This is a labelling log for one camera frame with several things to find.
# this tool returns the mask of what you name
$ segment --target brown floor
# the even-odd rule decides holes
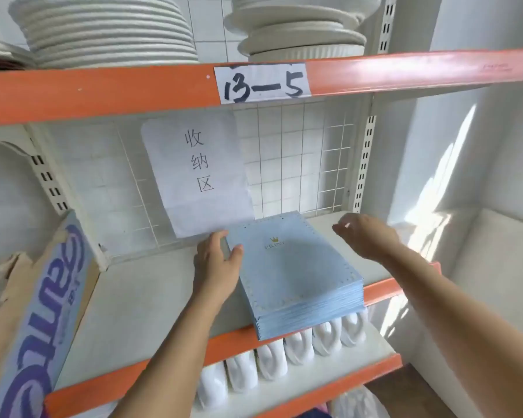
[[[456,418],[412,365],[366,387],[384,404],[391,418]]]

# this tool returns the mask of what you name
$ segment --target shelf label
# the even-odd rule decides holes
[[[312,96],[305,63],[216,66],[221,104]]]

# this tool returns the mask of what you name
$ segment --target white plate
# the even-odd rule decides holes
[[[9,51],[19,57],[27,58],[33,60],[33,53],[23,48],[19,48],[15,45],[7,44],[6,42],[0,41],[0,51]]]
[[[186,47],[175,44],[125,44],[125,45],[111,45],[111,46],[98,46],[98,47],[86,47],[68,49],[58,51],[56,53],[48,53],[36,56],[35,61],[37,63],[45,63],[49,61],[62,60],[64,58],[74,58],[84,55],[100,55],[108,53],[133,53],[139,55],[139,53],[148,52],[160,52],[160,53],[183,53],[189,55],[197,55],[196,50],[192,47]]]
[[[356,14],[362,22],[375,13],[381,0],[232,0],[232,9],[254,6],[322,6]]]
[[[93,20],[151,20],[160,23],[168,23],[174,26],[180,26],[189,30],[188,22],[182,17],[177,16],[174,13],[174,17],[150,14],[150,13],[126,13],[126,12],[94,12],[94,13],[73,13],[66,15],[58,15],[48,18],[41,18],[39,20],[33,20],[21,26],[23,33],[33,33],[41,29],[48,29],[52,27],[68,25],[68,24],[79,24],[90,22]]]
[[[248,61],[262,63],[266,61],[307,60],[309,58],[357,57],[364,55],[364,46],[350,44],[313,45],[275,49],[251,55]]]
[[[196,60],[142,60],[142,61],[120,61],[107,63],[90,63],[82,66],[43,67],[41,69],[89,69],[94,67],[141,67],[141,66],[168,66],[176,64],[200,64]]]
[[[112,38],[97,38],[97,39],[84,39],[83,41],[71,41],[64,44],[58,44],[49,48],[43,48],[38,51],[38,55],[55,55],[62,51],[68,51],[72,49],[95,49],[109,47],[124,47],[125,45],[133,44],[162,44],[162,45],[177,45],[182,47],[182,50],[193,50],[195,48],[193,44],[175,44],[170,38],[160,37],[112,37]]]
[[[140,4],[122,4],[105,1],[101,4],[78,4],[76,6],[47,6],[36,12],[24,14],[16,18],[21,27],[26,27],[34,21],[51,19],[57,17],[68,17],[74,14],[85,13],[128,13],[128,14],[156,14],[159,16],[181,19],[182,14],[168,8],[157,6],[146,6]]]
[[[147,30],[164,30],[174,32],[175,34],[186,35],[194,38],[194,35],[188,27],[179,26],[171,23],[162,23],[154,20],[91,20],[81,23],[70,23],[67,25],[52,26],[48,28],[39,28],[33,32],[26,32],[25,36],[28,41],[40,41],[57,35],[64,35],[69,38],[72,34],[79,32],[88,32],[92,30],[127,30],[127,29],[147,29]]]
[[[48,7],[77,6],[115,3],[123,6],[155,6],[157,8],[169,9],[175,13],[181,13],[178,5],[172,0],[15,0],[10,4],[8,12],[14,18],[23,20],[23,17],[39,12]]]
[[[248,7],[225,17],[225,27],[240,34],[250,34],[254,29],[294,21],[336,21],[345,29],[354,30],[359,20],[352,14],[319,6],[262,6]]]
[[[91,65],[95,63],[106,62],[128,62],[128,61],[145,61],[145,60],[167,60],[167,61],[197,61],[197,55],[190,53],[107,53],[99,55],[79,55],[77,57],[63,58],[61,60],[40,62],[38,67],[64,68]]]
[[[238,52],[252,55],[282,48],[323,44],[364,45],[366,37],[348,29],[319,27],[317,22],[285,23],[259,29],[238,45]]]
[[[111,38],[111,37],[157,37],[164,38],[168,44],[185,45],[188,47],[194,46],[193,39],[181,32],[171,32],[169,30],[160,29],[96,29],[86,30],[84,32],[76,32],[69,35],[54,35],[50,38],[39,39],[38,41],[29,40],[27,43],[31,50],[35,53],[41,48],[52,47],[59,44],[72,41],[84,41],[95,38]]]

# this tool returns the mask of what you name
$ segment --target white paper sign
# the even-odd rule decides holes
[[[305,63],[216,66],[221,104],[312,96]]]
[[[232,112],[174,111],[142,137],[177,237],[254,219]]]

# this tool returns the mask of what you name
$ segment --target cardboard box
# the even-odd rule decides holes
[[[41,418],[99,275],[75,212],[41,258],[10,262],[0,306],[0,418]]]

